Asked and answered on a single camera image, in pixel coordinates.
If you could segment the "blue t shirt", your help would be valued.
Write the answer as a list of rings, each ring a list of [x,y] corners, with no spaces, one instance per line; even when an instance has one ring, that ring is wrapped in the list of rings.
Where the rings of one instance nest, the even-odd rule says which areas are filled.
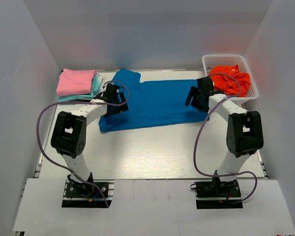
[[[191,77],[162,80],[154,76],[143,82],[140,73],[121,69],[113,79],[128,88],[124,94],[129,98],[129,110],[101,117],[98,124],[102,133],[201,122],[207,116],[206,112],[185,105],[191,87],[197,86],[196,79]]]

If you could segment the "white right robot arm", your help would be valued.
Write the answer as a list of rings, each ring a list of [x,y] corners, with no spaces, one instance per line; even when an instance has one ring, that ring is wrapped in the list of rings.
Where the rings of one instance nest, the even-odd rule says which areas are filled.
[[[192,87],[185,101],[185,106],[207,112],[200,130],[196,136],[193,149],[193,164],[198,173],[203,176],[218,178],[212,184],[213,192],[218,196],[224,196],[230,190],[231,182],[237,176],[249,172],[241,172],[246,160],[264,146],[261,115],[257,111],[248,111],[237,105],[232,98],[235,95],[226,95],[220,90],[214,89],[210,76],[197,79],[197,86]],[[206,174],[197,167],[196,154],[200,135],[209,120],[211,114],[217,112],[227,122],[226,145],[228,152],[214,174]]]

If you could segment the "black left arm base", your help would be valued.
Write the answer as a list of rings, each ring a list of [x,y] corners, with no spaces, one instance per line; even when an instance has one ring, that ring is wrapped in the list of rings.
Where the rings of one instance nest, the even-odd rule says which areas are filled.
[[[100,180],[99,182],[95,182],[95,184],[101,189],[108,206],[110,206],[114,194],[114,181]],[[90,190],[79,189],[67,180],[64,187],[61,207],[106,208],[107,206],[97,188],[91,186]]]

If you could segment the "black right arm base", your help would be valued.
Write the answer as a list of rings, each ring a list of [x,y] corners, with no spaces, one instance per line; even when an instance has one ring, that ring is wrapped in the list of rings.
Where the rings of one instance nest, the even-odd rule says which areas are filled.
[[[216,190],[212,181],[198,181],[190,185],[195,191],[196,209],[243,208],[238,181],[231,186]]]

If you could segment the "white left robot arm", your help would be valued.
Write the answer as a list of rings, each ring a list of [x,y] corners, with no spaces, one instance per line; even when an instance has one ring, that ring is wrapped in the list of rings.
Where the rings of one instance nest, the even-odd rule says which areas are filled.
[[[86,147],[87,126],[100,117],[109,117],[128,111],[125,93],[129,89],[117,81],[108,81],[103,91],[90,102],[71,111],[59,112],[51,137],[51,146],[65,160],[65,168],[70,174],[68,180],[77,185],[77,190],[83,196],[89,196],[94,191],[93,176],[84,159]]]

